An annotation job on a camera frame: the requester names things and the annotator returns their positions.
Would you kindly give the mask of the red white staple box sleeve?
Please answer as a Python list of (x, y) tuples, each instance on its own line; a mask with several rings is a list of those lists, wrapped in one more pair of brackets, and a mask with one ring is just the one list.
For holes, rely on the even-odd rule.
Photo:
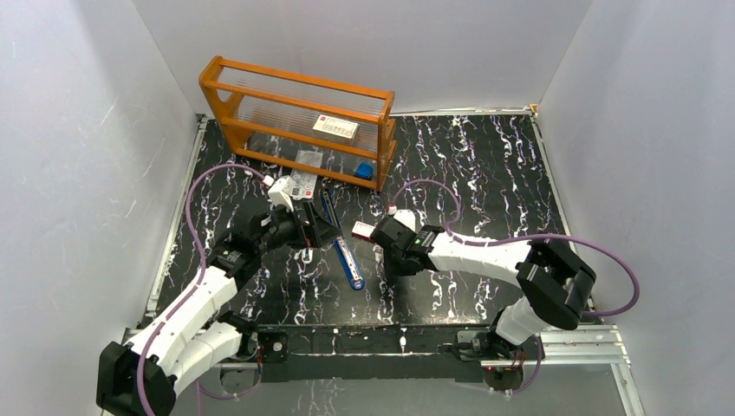
[(372, 241), (371, 235), (374, 231), (374, 226), (356, 221), (351, 230), (351, 235), (355, 238), (359, 238), (368, 242)]

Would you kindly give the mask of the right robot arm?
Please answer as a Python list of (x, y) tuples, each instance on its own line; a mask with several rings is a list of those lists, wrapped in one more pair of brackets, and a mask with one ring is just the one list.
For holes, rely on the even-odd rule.
[(387, 272), (395, 276), (466, 272), (520, 288), (521, 297), (502, 308), (485, 333), (458, 333), (448, 349), (463, 361), (509, 359), (547, 328), (577, 329), (596, 281), (595, 272), (561, 238), (481, 243), (441, 226), (418, 228), (409, 210), (385, 216), (369, 238), (382, 248)]

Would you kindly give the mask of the blue stapler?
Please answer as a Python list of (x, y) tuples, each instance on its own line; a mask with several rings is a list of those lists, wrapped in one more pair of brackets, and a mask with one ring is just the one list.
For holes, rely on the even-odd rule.
[(340, 220), (336, 214), (331, 193), (328, 188), (322, 188), (319, 191), (319, 195), (326, 212), (327, 220), (338, 230), (338, 235), (334, 239), (333, 245), (348, 283), (353, 290), (362, 290), (365, 287), (365, 279), (362, 275), (361, 267), (354, 257), (354, 252), (348, 246), (347, 240), (341, 230)]

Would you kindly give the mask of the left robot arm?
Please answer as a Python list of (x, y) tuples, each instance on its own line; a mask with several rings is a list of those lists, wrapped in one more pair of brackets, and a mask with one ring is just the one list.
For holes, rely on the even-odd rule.
[(265, 254), (288, 246), (320, 249), (340, 235), (309, 200), (292, 201), (286, 180), (271, 183), (270, 211), (231, 227), (211, 249), (205, 267), (158, 317), (124, 343), (101, 352), (96, 404), (112, 415), (168, 415), (176, 399), (220, 361), (262, 357), (275, 333), (234, 312), (220, 314), (262, 267)]

